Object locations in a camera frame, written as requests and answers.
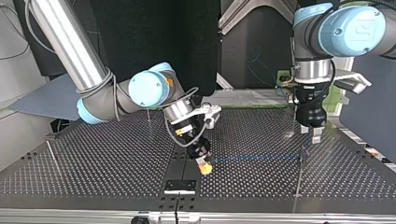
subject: table surface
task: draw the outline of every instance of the table surface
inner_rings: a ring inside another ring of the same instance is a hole
[[[225,109],[205,132],[214,171],[201,176],[164,127],[163,112],[80,123],[0,173],[0,208],[396,215],[396,174],[330,123],[306,147],[288,109]],[[302,148],[304,164],[296,197]],[[167,180],[197,181],[165,195]]]

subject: metal frame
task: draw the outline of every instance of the metal frame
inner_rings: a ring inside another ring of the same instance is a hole
[[[256,7],[273,7],[288,22],[292,23],[296,6],[297,1],[295,0],[235,0],[219,20],[220,32],[227,35],[238,22]]]
[[[147,217],[150,223],[175,223],[175,214],[136,211],[0,209],[0,223],[131,223]],[[178,212],[179,223],[396,223],[396,216],[345,214],[248,214]]]

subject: metal rod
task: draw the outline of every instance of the metal rod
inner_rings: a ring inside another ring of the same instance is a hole
[[[102,83],[105,66],[68,0],[32,0],[31,11],[78,90]]]

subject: robotic arm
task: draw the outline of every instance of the robotic arm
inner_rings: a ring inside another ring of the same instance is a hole
[[[26,18],[29,9],[76,84],[81,95],[78,113],[83,120],[97,124],[120,119],[144,107],[161,107],[171,137],[187,148],[203,175],[211,173],[210,143],[202,135],[205,129],[214,128],[219,106],[194,105],[191,96],[198,89],[186,94],[168,63],[157,64],[117,83],[100,61],[68,0],[26,0]],[[185,144],[172,135],[168,120]]]
[[[306,127],[313,128],[314,144],[320,142],[327,120],[322,103],[336,80],[332,57],[374,54],[392,58],[396,55],[396,6],[385,1],[375,2],[384,6],[337,10],[339,6],[325,3],[300,8],[295,13],[294,80],[297,82],[295,97],[299,102],[295,103],[296,119],[305,131]],[[339,87],[347,85],[354,83],[345,81]],[[359,94],[363,90],[356,87],[354,92]]]

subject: white panel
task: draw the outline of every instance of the white panel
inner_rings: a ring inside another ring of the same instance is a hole
[[[49,118],[22,113],[0,119],[0,171],[42,144],[50,133],[50,122]]]
[[[12,0],[0,0],[13,7]],[[20,31],[18,17],[4,9]],[[9,25],[0,11],[0,58],[23,52],[24,41]],[[22,56],[0,60],[0,171],[16,161],[26,152],[44,142],[50,132],[50,119],[7,111],[5,107],[24,94],[45,84],[30,50]]]
[[[12,6],[11,0],[2,2]],[[4,9],[12,22],[20,29],[18,18],[9,10]],[[0,11],[0,58],[12,56],[23,52],[26,47],[24,41],[9,25]],[[32,52],[28,51],[20,57],[0,60],[0,103],[24,95],[45,84],[45,79],[40,76]]]

